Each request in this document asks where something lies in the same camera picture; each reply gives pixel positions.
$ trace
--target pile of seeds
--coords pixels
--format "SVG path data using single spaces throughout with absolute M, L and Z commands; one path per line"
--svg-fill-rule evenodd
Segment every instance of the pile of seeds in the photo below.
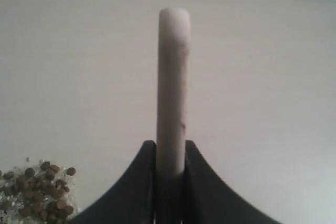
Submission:
M 78 211 L 71 194 L 75 173 L 45 160 L 0 171 L 0 223 L 68 223 Z

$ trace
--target white rod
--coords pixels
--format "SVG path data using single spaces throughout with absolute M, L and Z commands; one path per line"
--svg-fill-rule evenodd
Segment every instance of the white rod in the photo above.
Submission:
M 185 159 L 185 100 L 191 24 L 186 10 L 167 8 L 159 18 L 156 136 L 156 223 L 181 223 Z

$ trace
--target white cylindrical object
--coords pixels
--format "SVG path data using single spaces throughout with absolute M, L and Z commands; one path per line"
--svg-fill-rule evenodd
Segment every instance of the white cylindrical object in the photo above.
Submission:
M 181 223 L 185 100 L 191 24 L 186 10 L 160 11 L 156 136 L 156 223 Z

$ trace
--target black holder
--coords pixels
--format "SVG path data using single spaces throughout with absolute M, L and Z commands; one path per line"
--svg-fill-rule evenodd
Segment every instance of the black holder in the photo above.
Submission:
M 280 224 L 230 189 L 193 141 L 186 141 L 184 224 Z M 121 178 L 72 224 L 153 224 L 156 144 L 145 141 Z

